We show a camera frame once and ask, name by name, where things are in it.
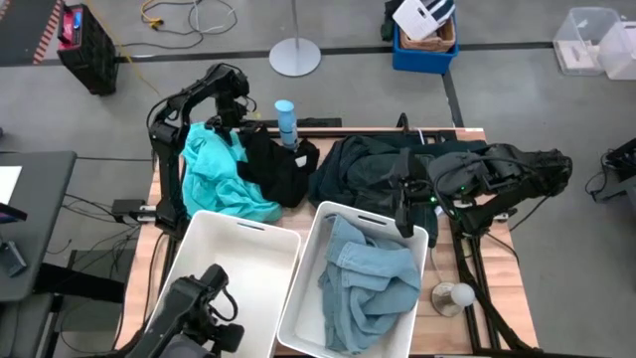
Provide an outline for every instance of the white plastic bin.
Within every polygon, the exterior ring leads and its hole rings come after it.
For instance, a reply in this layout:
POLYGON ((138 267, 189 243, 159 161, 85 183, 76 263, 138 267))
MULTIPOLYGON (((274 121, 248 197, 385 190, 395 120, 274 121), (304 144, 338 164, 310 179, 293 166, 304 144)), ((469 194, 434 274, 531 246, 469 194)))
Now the white plastic bin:
MULTIPOLYGON (((327 266, 325 253, 332 225, 323 219, 331 214, 343 216, 367 236, 392 239, 408 247, 413 252, 415 264, 422 276, 428 247, 428 233, 421 227, 415 227, 413 237, 404 239, 392 219, 331 202, 323 202, 318 207, 305 252, 298 265, 298 271, 280 320, 278 340, 289 348, 314 357, 346 358, 352 355, 335 352, 325 347, 322 291, 318 285, 318 277, 327 266)), ((356 357, 407 357, 416 313, 417 304, 411 312, 404 313, 393 329, 387 332, 376 345, 356 357)))
POLYGON ((620 17, 613 9, 570 9, 554 39, 556 57, 563 73, 578 76, 602 74, 600 43, 617 23, 620 23, 620 17))
POLYGON ((600 42, 600 62, 613 80, 636 80, 636 22, 614 24, 600 42))
MULTIPOLYGON (((296 232, 199 211, 188 227, 151 320, 173 281, 190 274, 200 278, 209 266, 218 264, 228 274, 228 292, 237 301, 238 317, 233 323, 245 329, 238 351, 224 352, 224 357, 271 357, 299 249, 296 232)), ((232 315, 232 306, 222 294, 212 305, 232 315)))

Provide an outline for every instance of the blue bottle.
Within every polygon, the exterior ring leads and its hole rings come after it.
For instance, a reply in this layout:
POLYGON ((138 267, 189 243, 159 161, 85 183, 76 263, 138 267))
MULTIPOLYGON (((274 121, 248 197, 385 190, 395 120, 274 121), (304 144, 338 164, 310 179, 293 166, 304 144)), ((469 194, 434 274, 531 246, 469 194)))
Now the blue bottle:
POLYGON ((289 100, 277 100, 274 104, 278 112, 278 129, 282 146, 290 150, 298 148, 298 132, 296 131, 296 113, 294 103, 289 100))

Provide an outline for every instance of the floor lamp base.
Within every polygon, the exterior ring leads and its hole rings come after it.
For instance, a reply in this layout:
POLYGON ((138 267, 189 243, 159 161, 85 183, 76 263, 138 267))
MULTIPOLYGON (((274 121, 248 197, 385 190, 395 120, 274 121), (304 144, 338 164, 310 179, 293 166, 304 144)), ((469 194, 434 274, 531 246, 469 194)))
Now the floor lamp base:
POLYGON ((281 75, 305 76, 316 70, 320 64, 320 49, 306 39, 286 39, 276 44, 269 52, 269 63, 281 75))

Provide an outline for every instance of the white ball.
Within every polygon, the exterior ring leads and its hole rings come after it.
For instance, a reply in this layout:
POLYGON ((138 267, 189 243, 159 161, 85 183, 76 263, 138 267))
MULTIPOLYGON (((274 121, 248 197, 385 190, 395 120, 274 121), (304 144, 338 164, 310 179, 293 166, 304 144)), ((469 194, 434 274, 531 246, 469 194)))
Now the white ball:
POLYGON ((450 297, 455 304, 465 307, 475 300, 475 291, 466 283, 457 283, 450 290, 450 297))

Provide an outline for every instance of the black crate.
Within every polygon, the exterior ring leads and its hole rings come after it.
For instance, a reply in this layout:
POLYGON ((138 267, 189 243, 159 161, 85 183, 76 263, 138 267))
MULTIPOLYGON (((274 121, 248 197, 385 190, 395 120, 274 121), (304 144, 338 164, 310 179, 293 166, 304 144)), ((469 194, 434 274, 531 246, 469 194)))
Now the black crate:
POLYGON ((115 92, 115 47, 87 6, 63 5, 58 38, 60 61, 90 93, 106 95, 115 92), (77 13, 81 13, 81 20, 76 28, 77 13))

